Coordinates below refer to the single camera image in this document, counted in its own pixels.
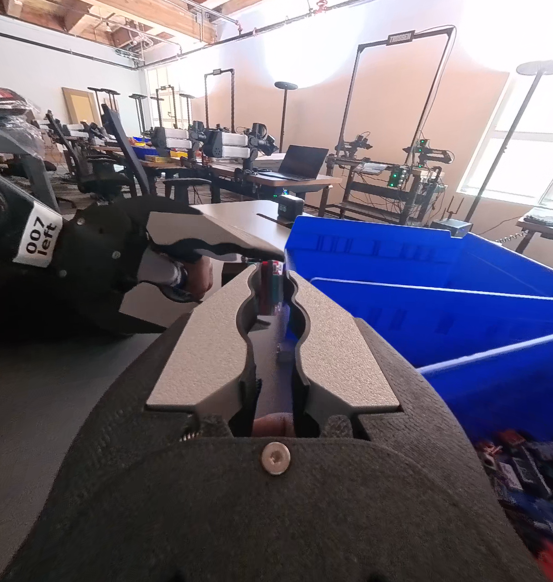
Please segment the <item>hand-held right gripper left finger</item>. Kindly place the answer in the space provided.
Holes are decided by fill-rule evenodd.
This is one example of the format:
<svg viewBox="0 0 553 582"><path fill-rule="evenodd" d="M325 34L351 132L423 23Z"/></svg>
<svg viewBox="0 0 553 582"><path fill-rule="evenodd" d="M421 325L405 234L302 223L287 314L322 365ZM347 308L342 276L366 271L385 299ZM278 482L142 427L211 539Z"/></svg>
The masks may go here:
<svg viewBox="0 0 553 582"><path fill-rule="evenodd" d="M232 418L244 406L241 383L253 364L248 333L256 320L258 266L249 266L194 308L146 407Z"/></svg>

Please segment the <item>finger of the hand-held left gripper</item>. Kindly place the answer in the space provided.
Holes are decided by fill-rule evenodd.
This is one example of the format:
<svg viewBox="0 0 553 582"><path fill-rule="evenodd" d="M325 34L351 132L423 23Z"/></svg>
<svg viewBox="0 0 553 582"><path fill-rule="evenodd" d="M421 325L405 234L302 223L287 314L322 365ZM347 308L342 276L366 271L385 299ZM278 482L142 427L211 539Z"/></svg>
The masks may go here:
<svg viewBox="0 0 553 582"><path fill-rule="evenodd" d="M266 240L207 214L151 212L147 232L152 243L171 257L194 262L233 255L285 262L285 252Z"/></svg>
<svg viewBox="0 0 553 582"><path fill-rule="evenodd" d="M200 302L173 301L166 297L157 286L149 282L140 282L123 296L119 312L125 316L168 328L179 317L191 313L199 304Z"/></svg>

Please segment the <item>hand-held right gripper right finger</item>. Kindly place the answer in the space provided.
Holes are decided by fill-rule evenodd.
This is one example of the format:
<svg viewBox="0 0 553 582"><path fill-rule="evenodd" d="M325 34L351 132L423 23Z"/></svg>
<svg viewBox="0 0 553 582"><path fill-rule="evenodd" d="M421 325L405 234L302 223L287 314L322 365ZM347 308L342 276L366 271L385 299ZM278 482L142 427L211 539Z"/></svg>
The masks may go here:
<svg viewBox="0 0 553 582"><path fill-rule="evenodd" d="M393 413L400 403L355 318L295 271L287 273L297 339L293 389L300 415Z"/></svg>

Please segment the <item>red and teal brick assembly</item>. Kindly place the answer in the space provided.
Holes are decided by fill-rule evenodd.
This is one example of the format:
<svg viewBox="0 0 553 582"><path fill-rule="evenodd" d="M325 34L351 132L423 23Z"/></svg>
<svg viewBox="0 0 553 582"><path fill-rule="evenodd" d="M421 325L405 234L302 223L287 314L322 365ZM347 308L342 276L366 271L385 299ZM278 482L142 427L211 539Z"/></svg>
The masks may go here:
<svg viewBox="0 0 553 582"><path fill-rule="evenodd" d="M259 265L257 291L260 316L275 316L280 312L284 298L285 264L282 261L263 261Z"/></svg>

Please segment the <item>white robot base unit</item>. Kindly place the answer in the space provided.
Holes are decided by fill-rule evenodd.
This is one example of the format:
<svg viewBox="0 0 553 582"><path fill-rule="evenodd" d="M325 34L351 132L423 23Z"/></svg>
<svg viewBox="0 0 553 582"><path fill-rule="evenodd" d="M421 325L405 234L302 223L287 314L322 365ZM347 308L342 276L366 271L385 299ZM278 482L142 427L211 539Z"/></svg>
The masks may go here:
<svg viewBox="0 0 553 582"><path fill-rule="evenodd" d="M150 134L150 141L154 148L161 150L188 151L193 148L190 134L185 129L155 127Z"/></svg>
<svg viewBox="0 0 553 582"><path fill-rule="evenodd" d="M213 130L202 146L203 155L216 159L248 159L251 156L248 135Z"/></svg>

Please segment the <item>grey desk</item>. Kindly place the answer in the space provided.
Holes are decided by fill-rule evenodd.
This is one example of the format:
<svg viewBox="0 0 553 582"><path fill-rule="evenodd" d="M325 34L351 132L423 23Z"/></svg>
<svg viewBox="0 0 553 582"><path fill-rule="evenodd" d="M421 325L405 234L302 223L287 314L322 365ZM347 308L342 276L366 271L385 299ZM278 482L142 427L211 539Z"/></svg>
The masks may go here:
<svg viewBox="0 0 553 582"><path fill-rule="evenodd" d="M284 248L290 229L274 222L277 205L240 201L196 206ZM292 412L286 384L291 363L278 363L288 312L262 318L266 329L250 334L262 380L256 417ZM98 337L0 346L0 573L45 504L66 452L105 390L156 338Z"/></svg>

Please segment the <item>person's left hand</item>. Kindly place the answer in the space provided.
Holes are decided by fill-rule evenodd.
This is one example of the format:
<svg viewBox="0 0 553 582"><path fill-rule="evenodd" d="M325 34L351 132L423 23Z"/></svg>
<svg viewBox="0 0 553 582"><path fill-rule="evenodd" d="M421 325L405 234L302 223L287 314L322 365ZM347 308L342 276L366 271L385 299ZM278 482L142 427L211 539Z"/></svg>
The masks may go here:
<svg viewBox="0 0 553 582"><path fill-rule="evenodd" d="M214 284L214 265L209 257L203 256L193 263L181 264L181 291L192 303L200 302Z"/></svg>

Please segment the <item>person's right hand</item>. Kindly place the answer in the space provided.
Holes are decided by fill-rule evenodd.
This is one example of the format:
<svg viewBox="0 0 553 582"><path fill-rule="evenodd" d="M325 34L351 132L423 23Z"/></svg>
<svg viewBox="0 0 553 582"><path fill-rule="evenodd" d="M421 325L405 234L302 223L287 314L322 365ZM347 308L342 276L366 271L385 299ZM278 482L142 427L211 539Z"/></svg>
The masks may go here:
<svg viewBox="0 0 553 582"><path fill-rule="evenodd" d="M271 413L256 418L251 436L255 438L294 438L295 426L292 413Z"/></svg>

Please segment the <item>small black device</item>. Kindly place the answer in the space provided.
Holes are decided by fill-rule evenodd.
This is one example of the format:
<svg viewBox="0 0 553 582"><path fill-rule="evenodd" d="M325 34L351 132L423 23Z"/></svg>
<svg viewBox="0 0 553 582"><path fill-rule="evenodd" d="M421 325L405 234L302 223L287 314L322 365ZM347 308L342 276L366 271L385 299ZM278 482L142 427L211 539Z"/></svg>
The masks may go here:
<svg viewBox="0 0 553 582"><path fill-rule="evenodd" d="M277 221L283 224L292 224L304 212L304 200L291 194L281 194L277 199Z"/></svg>

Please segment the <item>black office chair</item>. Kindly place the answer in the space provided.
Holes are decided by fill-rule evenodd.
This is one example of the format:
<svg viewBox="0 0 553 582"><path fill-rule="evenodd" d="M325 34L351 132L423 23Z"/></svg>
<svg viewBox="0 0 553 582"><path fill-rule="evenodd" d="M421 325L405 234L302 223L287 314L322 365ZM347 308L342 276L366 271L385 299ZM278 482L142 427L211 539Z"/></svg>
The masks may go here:
<svg viewBox="0 0 553 582"><path fill-rule="evenodd" d="M147 161L137 156L134 147L126 136L120 115L108 105L102 104L101 119L105 128L116 139L127 172L138 184L143 196L157 196L157 184L164 187L164 196L189 205L189 189L199 186L212 188L212 181L203 178L193 169L185 167L180 158L170 158L165 162Z"/></svg>

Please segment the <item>black floor lamp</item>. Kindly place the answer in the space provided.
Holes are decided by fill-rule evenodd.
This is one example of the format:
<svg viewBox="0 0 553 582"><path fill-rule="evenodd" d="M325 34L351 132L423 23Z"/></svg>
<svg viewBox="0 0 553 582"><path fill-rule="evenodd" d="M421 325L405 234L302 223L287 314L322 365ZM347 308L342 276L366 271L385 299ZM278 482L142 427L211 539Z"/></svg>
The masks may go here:
<svg viewBox="0 0 553 582"><path fill-rule="evenodd" d="M290 82L277 81L274 86L283 92L283 102L282 102L282 115L280 124L280 136L279 136L279 153L283 151L284 138L285 138L285 126L286 126L286 112L287 112L287 100L290 91L295 91L298 89L298 85Z"/></svg>
<svg viewBox="0 0 553 582"><path fill-rule="evenodd" d="M503 138L503 141L501 142L501 146L497 152L497 155L495 156L494 160L492 161L492 164L487 172L487 174L485 175L485 178L481 184L481 187L479 188L475 200L473 201L473 203L471 204L471 207L469 209L469 212L467 213L466 217L465 217L465 221L466 222L470 222L471 217L473 216L474 212L476 211L480 200L484 194L484 191L486 191L493 174L495 173L502 157L505 154L505 151L508 147L509 142L511 141L518 125L519 122L521 120L521 118L523 117L529 102L531 101L540 81L541 78L544 76L551 76L553 75L553 60L551 61L532 61L532 62L526 62L526 63L522 63L520 65L518 65L518 67L516 68L516 73L520 76L527 76L527 77L533 77L533 81L531 83L531 86L529 87L523 102L521 103L517 114L515 115L513 122L511 123L508 131L506 132L505 137Z"/></svg>

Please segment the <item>black router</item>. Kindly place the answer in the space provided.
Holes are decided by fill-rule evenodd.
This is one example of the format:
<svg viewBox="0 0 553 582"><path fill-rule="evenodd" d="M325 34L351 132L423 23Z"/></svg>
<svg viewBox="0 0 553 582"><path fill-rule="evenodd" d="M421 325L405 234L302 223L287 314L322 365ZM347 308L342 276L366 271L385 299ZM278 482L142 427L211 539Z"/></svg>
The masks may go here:
<svg viewBox="0 0 553 582"><path fill-rule="evenodd" d="M460 200L457 208L452 209L454 201L455 196L452 196L446 210L442 213L440 220L431 222L430 228L446 230L453 237L464 237L471 232L473 223L465 222L454 217L462 207L462 200Z"/></svg>

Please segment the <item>robot station table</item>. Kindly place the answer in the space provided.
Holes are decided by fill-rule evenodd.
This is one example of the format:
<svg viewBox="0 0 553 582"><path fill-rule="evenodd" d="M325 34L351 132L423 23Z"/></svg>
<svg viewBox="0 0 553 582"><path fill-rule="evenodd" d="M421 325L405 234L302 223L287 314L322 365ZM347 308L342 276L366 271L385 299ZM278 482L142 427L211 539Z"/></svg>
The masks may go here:
<svg viewBox="0 0 553 582"><path fill-rule="evenodd" d="M441 165L385 164L330 154L325 166L328 177L336 169L346 175L339 202L329 201L330 186L323 189L319 217L423 226L445 191Z"/></svg>

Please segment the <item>pile of loose toy bricks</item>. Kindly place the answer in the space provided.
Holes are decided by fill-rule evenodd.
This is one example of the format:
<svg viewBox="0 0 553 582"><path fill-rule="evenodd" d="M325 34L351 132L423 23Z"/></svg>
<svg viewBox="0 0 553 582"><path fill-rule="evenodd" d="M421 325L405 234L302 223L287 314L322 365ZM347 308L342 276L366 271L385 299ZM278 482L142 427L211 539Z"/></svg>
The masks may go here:
<svg viewBox="0 0 553 582"><path fill-rule="evenodd" d="M508 429L474 449L507 519L553 581L553 440Z"/></svg>

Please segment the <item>black metal frame rig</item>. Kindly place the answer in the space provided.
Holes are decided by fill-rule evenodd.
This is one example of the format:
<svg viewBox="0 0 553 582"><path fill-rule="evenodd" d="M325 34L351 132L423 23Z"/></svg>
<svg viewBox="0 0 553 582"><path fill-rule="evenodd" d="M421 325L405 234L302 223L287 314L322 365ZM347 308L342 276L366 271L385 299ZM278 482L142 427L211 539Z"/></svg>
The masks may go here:
<svg viewBox="0 0 553 582"><path fill-rule="evenodd" d="M428 91L428 95L426 97L426 101L423 106L423 110L421 111L420 118L418 120L418 124L416 126L416 130L414 132L414 136L411 141L410 147L413 148L415 143L421 137L421 134L424 130L426 125L426 121L432 111L435 98L438 94L438 89L440 87L443 74L445 72L447 63L449 61L450 55L456 43L456 36L457 36L457 27L455 25L446 25L442 27L433 27L428 28L422 31L415 31L410 30L407 32L402 33L393 33L389 34L388 37L384 40L373 41L368 43L362 43L357 46L356 57L353 64L352 76L350 78L349 89L347 92L345 108L343 112L343 118L339 130L339 138L338 143L336 146L337 151L345 150L345 146L343 143L345 142L345 128L347 124L347 120L349 117L351 101L353 98L353 91L354 86L357 79L358 69L360 65L361 55L362 53L369 48L378 48L378 47L394 47L398 45L410 44L414 41L424 40L427 38L445 36L447 41L445 43L445 47L443 48L440 61L438 63L436 72L433 77L432 84Z"/></svg>

